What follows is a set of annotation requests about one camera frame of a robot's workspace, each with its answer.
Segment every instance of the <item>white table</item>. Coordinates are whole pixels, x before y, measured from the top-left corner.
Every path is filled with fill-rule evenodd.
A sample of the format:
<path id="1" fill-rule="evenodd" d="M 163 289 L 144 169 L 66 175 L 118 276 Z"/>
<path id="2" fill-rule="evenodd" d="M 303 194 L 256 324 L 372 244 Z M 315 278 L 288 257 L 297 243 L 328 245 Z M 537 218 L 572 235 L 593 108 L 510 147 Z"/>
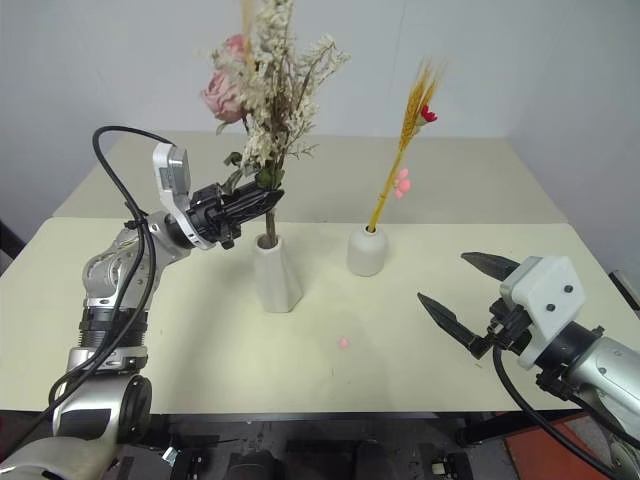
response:
<path id="1" fill-rule="evenodd" d="M 77 338 L 81 271 L 121 228 L 117 219 L 54 218 L 0 277 L 0 409 L 41 409 Z M 386 225 L 391 255 L 371 278 L 344 266 L 354 225 L 282 223 L 305 296 L 267 314 L 253 292 L 250 250 L 262 224 L 230 251 L 194 251 L 165 271 L 149 315 L 143 374 L 154 413 L 445 412 L 512 410 L 489 356 L 476 361 L 422 309 L 422 291 L 480 333 L 498 283 L 459 258 L 569 255 L 588 295 L 588 328 L 640 348 L 640 325 L 566 224 Z M 338 346 L 345 336 L 351 346 Z M 539 409 L 570 408 L 538 390 L 505 355 Z"/>
<path id="2" fill-rule="evenodd" d="M 223 159 L 242 151 L 243 135 L 159 132 L 187 148 L 193 189 L 223 182 L 232 169 Z M 365 223 L 384 185 L 396 139 L 310 137 L 314 158 L 289 159 L 286 195 L 278 204 L 285 222 Z M 151 154 L 155 142 L 122 135 L 108 159 L 152 212 L 161 208 Z M 502 139 L 418 138 L 407 151 L 412 189 L 387 203 L 384 223 L 565 223 L 531 173 Z M 55 212 L 61 217 L 124 218 L 129 212 L 101 168 L 96 167 Z"/>

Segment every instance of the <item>white vase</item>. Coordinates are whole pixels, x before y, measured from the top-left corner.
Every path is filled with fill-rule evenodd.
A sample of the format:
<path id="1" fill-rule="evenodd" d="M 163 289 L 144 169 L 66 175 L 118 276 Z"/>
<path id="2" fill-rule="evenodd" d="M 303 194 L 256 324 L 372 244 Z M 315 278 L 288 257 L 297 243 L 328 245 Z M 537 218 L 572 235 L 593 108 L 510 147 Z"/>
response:
<path id="1" fill-rule="evenodd" d="M 265 249 L 256 238 L 253 246 L 253 268 L 256 290 L 262 307 L 271 313 L 287 313 L 302 298 L 302 288 L 287 258 L 284 240 L 278 236 L 275 247 Z"/>
<path id="2" fill-rule="evenodd" d="M 380 227 L 373 233 L 368 232 L 366 226 L 359 227 L 349 237 L 347 268 L 361 277 L 375 275 L 382 270 L 387 251 L 387 236 Z"/>

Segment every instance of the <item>robotic arm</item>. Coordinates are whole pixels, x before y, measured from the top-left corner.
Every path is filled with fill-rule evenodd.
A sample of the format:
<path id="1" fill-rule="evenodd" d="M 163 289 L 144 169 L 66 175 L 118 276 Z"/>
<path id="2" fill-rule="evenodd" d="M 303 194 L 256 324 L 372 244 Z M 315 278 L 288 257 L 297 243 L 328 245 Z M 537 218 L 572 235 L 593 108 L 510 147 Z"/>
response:
<path id="1" fill-rule="evenodd" d="M 119 446 L 144 434 L 151 407 L 151 382 L 140 375 L 147 363 L 144 333 L 164 268 L 189 256 L 194 247 L 220 243 L 233 247 L 241 224 L 263 215 L 280 200 L 282 190 L 263 190 L 255 182 L 226 195 L 215 183 L 189 198 L 190 174 L 183 148 L 161 143 L 153 154 L 155 178 L 166 212 L 147 217 L 155 247 L 155 274 L 144 312 L 126 330 L 117 348 L 56 410 L 54 436 L 26 445 L 0 465 L 2 480 L 95 480 L 114 462 Z M 89 260 L 83 271 L 86 289 L 80 341 L 69 352 L 67 372 L 82 372 L 105 341 L 115 338 L 143 298 L 149 278 L 149 249 L 136 267 L 139 238 L 135 226 L 123 229 L 111 246 Z M 133 272 L 124 292 L 123 279 Z M 114 313 L 119 296 L 122 299 Z M 55 401 L 69 382 L 61 383 Z"/>
<path id="2" fill-rule="evenodd" d="M 615 430 L 608 438 L 615 478 L 640 478 L 640 354 L 603 337 L 602 327 L 589 331 L 576 323 L 585 293 L 571 261 L 529 257 L 518 264 L 477 252 L 462 258 L 502 282 L 500 298 L 489 309 L 487 334 L 474 334 L 453 312 L 419 293 L 436 324 L 475 358 L 491 348 L 509 350 L 522 368 L 538 366 L 542 390 L 578 403 Z"/>

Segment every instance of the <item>yellow dried stem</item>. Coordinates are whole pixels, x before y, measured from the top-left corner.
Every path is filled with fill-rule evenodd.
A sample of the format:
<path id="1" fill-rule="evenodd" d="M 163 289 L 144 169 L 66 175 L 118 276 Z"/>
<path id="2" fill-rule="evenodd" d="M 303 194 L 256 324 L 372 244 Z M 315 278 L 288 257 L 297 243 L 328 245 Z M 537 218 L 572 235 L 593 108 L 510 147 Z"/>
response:
<path id="1" fill-rule="evenodd" d="M 438 88 L 441 75 L 442 70 L 433 75 L 433 70 L 427 63 L 426 65 L 420 67 L 418 77 L 411 87 L 411 91 L 409 92 L 409 99 L 407 100 L 407 106 L 404 110 L 404 120 L 402 122 L 402 131 L 398 140 L 398 149 L 396 151 L 396 156 L 393 161 L 391 171 L 389 172 L 389 176 L 387 177 L 384 190 L 378 198 L 376 208 L 371 215 L 369 225 L 367 225 L 367 231 L 371 233 L 376 231 L 376 226 L 378 224 L 378 221 L 380 220 L 382 211 L 384 210 L 387 198 L 389 197 L 391 189 L 393 188 L 394 180 L 396 178 L 396 175 L 398 174 L 400 166 L 402 165 L 405 150 L 409 146 L 411 139 L 418 131 L 418 128 L 416 128 L 416 124 L 418 118 L 420 117 L 420 111 L 425 104 L 428 105 L 431 102 L 431 99 L 433 98 L 433 95 Z"/>
<path id="2" fill-rule="evenodd" d="M 244 39 L 244 61 L 250 67 L 249 71 L 255 70 L 253 54 L 251 52 L 251 31 L 253 30 L 253 19 L 255 18 L 255 0 L 242 0 L 242 37 Z"/>

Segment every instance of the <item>pink flower bud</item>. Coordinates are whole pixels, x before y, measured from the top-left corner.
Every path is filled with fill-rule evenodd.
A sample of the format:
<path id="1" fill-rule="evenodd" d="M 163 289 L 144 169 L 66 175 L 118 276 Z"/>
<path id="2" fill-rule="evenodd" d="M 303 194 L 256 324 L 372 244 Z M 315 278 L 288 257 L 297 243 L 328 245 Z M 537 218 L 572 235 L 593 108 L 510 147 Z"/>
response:
<path id="1" fill-rule="evenodd" d="M 239 99 L 240 89 L 231 84 L 229 76 L 221 71 L 213 74 L 206 90 L 201 93 L 202 100 L 218 120 L 235 123 L 244 115 Z"/>
<path id="2" fill-rule="evenodd" d="M 237 34 L 227 38 L 220 53 L 244 61 L 244 37 Z M 231 83 L 229 75 L 224 71 L 216 70 L 213 73 L 209 86 L 201 92 L 201 97 L 215 117 L 223 122 L 235 123 L 246 113 L 240 100 L 240 89 Z"/>

